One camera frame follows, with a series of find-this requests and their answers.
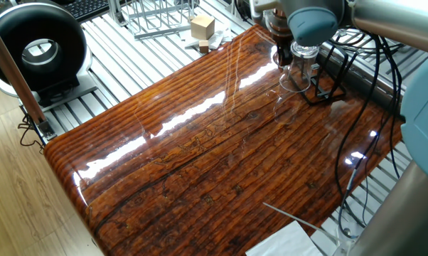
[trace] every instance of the black keyboard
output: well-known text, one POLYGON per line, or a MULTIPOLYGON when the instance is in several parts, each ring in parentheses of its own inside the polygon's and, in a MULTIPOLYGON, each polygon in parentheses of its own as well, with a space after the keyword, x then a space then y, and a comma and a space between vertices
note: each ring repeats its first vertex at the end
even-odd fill
POLYGON ((106 0, 75 0, 75 2, 64 4, 63 6, 78 22, 86 21, 108 11, 108 2, 106 0))

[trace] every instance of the glossy wooden board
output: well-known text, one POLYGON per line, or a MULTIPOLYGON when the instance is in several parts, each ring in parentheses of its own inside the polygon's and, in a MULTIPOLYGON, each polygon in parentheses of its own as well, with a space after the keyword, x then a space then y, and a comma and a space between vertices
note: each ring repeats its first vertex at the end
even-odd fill
MULTIPOLYGON (((336 152, 363 100, 308 106, 280 87, 275 51, 254 26, 46 147, 105 253, 243 255, 291 221, 263 202, 316 225, 334 211, 336 152)), ((382 114, 370 104, 350 135, 344 186, 382 114)))

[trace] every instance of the metal wire rack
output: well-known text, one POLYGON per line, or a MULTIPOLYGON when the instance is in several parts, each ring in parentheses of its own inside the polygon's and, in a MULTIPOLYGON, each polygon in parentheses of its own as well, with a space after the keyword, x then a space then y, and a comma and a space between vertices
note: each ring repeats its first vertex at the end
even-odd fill
POLYGON ((118 0, 109 0, 109 15, 120 26, 130 25, 136 40, 190 29, 190 17, 194 16, 195 1, 168 0, 125 1, 121 8, 118 0))

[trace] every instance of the wooden floor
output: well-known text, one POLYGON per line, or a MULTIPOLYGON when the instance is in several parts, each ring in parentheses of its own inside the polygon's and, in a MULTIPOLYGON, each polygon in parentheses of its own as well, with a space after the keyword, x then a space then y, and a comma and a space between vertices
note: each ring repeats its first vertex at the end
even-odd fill
POLYGON ((22 119, 18 100, 0 91, 0 255, 102 255, 39 147, 20 145, 22 119))

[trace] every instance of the white paper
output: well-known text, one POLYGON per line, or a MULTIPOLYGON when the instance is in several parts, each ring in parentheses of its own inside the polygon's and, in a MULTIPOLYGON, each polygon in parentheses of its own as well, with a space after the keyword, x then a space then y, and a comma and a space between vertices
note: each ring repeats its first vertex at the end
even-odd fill
MULTIPOLYGON (((214 23, 214 30, 214 34, 208 39, 209 49, 217 49, 221 43, 232 40, 230 24, 214 23)), ((200 39, 193 38, 190 29, 179 32, 179 36, 184 48, 198 47, 200 39)))
POLYGON ((247 256, 323 256, 297 221, 283 227, 245 254, 247 256))

